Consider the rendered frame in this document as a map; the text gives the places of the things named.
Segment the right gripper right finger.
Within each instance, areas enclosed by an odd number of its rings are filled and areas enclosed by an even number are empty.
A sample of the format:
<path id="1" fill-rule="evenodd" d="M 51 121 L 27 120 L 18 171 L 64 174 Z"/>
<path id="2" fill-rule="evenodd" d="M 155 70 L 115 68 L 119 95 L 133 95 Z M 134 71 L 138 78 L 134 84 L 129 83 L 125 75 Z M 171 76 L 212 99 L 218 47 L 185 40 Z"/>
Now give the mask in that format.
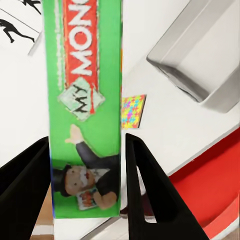
<path id="1" fill-rule="evenodd" d="M 125 134 L 129 240 L 210 240 L 145 142 Z M 156 223 L 146 221 L 139 168 Z"/>

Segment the board game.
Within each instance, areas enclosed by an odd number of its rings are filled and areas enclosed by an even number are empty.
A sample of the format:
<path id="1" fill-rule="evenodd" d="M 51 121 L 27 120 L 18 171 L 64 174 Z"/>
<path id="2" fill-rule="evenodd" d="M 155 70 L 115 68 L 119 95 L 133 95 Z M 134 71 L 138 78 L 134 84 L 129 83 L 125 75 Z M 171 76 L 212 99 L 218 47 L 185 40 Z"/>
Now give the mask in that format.
<path id="1" fill-rule="evenodd" d="M 53 218 L 117 218 L 124 0 L 40 3 Z"/>

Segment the jigsaw puzzle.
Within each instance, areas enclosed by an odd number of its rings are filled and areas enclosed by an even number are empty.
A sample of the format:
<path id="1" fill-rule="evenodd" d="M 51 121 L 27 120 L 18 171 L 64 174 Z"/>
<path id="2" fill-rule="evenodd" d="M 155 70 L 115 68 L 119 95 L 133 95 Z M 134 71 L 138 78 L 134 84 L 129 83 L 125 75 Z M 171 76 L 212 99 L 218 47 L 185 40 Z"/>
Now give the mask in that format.
<path id="1" fill-rule="evenodd" d="M 122 99 L 121 109 L 121 128 L 135 129 L 139 128 L 142 110 L 146 96 L 137 95 Z"/>

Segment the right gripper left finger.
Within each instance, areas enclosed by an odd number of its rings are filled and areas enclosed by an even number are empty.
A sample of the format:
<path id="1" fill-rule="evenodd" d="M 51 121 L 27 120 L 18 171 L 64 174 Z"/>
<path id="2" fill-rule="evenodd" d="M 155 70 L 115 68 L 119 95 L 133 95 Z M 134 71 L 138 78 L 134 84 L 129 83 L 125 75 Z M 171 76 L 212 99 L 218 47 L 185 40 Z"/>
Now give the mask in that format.
<path id="1" fill-rule="evenodd" d="M 30 240 L 50 184 L 46 136 L 0 168 L 0 240 Z"/>

